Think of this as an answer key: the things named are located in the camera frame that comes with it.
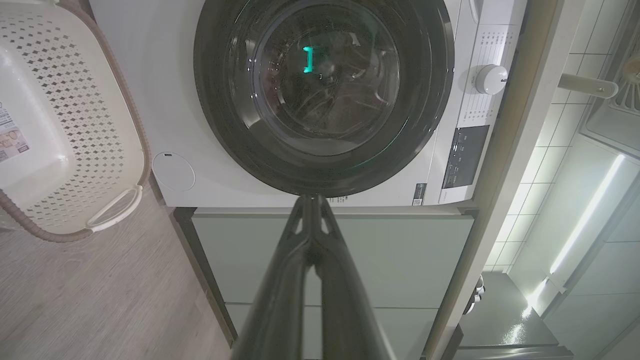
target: white dial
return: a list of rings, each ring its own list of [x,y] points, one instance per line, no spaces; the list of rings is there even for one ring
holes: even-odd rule
[[[499,65],[487,65],[476,78],[476,89],[482,94],[495,95],[504,89],[509,72]]]

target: washing machine door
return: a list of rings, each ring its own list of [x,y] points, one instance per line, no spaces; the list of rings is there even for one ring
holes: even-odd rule
[[[206,0],[194,68],[207,121],[250,174],[293,194],[392,177],[449,97],[442,0]]]

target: white washing machine front panel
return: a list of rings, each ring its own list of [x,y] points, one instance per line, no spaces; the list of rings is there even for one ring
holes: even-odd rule
[[[136,102],[167,205],[292,206],[295,195],[262,183],[227,154],[202,112],[193,75],[193,42],[204,0],[90,2]],[[365,192],[331,199],[334,206],[434,205],[471,198],[479,166],[472,184],[443,190],[452,141],[457,127],[493,126],[503,93],[480,94],[475,75],[487,64],[509,69],[526,1],[445,3],[455,34],[456,71],[436,133],[394,177]],[[490,130],[478,155],[480,163],[489,137]],[[175,154],[180,161],[169,161],[165,154]],[[174,172],[172,163],[177,164]]]

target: basket rim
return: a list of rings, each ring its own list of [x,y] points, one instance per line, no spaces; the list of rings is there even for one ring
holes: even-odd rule
[[[136,106],[133,102],[133,98],[131,96],[131,92],[129,91],[129,87],[127,86],[127,83],[124,79],[124,75],[122,74],[122,71],[120,70],[120,67],[116,62],[115,56],[113,55],[113,52],[111,51],[111,48],[107,43],[106,37],[98,27],[98,24],[96,24],[96,22],[89,16],[89,14],[87,14],[84,10],[82,10],[78,5],[73,4],[69,1],[60,1],[58,4],[55,4],[55,6],[58,6],[70,12],[71,14],[75,15],[87,26],[87,28],[89,28],[89,30],[93,33],[96,40],[98,41],[98,44],[100,45],[100,48],[102,49],[102,52],[104,53],[104,56],[106,57],[107,62],[109,63],[109,67],[111,68],[111,71],[116,79],[116,82],[118,83],[118,87],[122,92],[122,97],[124,98],[124,101],[127,105],[127,109],[131,114],[133,124],[136,128],[136,132],[138,133],[138,138],[140,139],[140,144],[142,145],[143,156],[145,159],[144,161],[145,166],[144,166],[144,169],[142,170],[142,174],[140,175],[140,180],[138,181],[137,185],[144,186],[147,183],[150,175],[150,165],[149,165],[150,150],[149,150],[149,144],[147,141],[147,136],[143,129],[142,121],[140,120],[140,116],[138,115]],[[0,189],[0,208],[5,210],[7,214],[9,214],[9,216],[11,216],[27,232],[45,241],[52,241],[52,242],[58,242],[58,243],[77,241],[80,239],[84,239],[89,235],[93,234],[93,231],[90,229],[82,229],[80,231],[76,231],[70,234],[50,233],[49,231],[46,231],[41,227],[39,227],[38,225],[36,225],[32,221],[32,219],[30,219],[11,200],[11,198],[9,198],[9,196],[7,196],[7,194],[5,194],[4,191],[2,191],[2,189]]]

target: glowing teal light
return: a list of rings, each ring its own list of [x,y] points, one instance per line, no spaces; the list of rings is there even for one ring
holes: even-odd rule
[[[314,48],[310,46],[305,46],[302,48],[307,52],[307,66],[305,67],[304,73],[307,74],[314,70]]]

